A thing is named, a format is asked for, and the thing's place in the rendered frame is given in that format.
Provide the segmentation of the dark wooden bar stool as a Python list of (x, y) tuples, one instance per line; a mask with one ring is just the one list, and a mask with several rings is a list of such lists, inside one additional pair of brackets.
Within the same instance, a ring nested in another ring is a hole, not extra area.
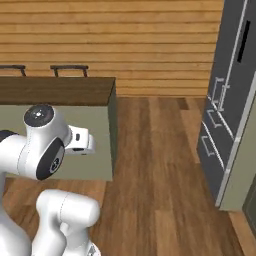
[(23, 77), (26, 77), (26, 66), (25, 65), (0, 65), (0, 70), (5, 70), (5, 69), (11, 69), (11, 70), (19, 70), (21, 72), (21, 75)]
[(83, 72), (84, 77), (88, 77), (88, 69), (87, 65), (50, 65), (50, 69), (54, 72), (55, 77), (59, 77), (59, 70), (81, 70)]

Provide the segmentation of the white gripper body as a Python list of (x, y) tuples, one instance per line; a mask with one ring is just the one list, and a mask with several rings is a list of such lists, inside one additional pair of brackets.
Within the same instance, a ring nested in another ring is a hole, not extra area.
[(76, 134), (65, 147), (66, 154), (88, 155), (95, 153), (95, 140), (91, 134)]

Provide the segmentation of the pale green cupboard housing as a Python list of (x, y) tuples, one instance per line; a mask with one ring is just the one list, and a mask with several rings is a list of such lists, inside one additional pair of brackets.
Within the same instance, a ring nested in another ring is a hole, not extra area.
[(256, 96), (235, 145), (237, 150), (220, 209), (242, 211), (256, 238)]

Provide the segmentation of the kitchen island with wooden top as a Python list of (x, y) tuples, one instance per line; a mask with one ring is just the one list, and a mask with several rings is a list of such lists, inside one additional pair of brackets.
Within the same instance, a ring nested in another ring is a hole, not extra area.
[(23, 115), (29, 106), (56, 107), (68, 124), (87, 128), (96, 152), (66, 156), (53, 175), (64, 180), (113, 178), (117, 157), (116, 85), (106, 77), (0, 77), (0, 130), (26, 133)]

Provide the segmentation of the dark grey fridge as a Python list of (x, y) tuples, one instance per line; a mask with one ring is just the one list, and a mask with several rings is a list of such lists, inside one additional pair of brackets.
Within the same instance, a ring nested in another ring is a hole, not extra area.
[(256, 95), (256, 0), (224, 0), (197, 153), (216, 207), (231, 210), (231, 173)]

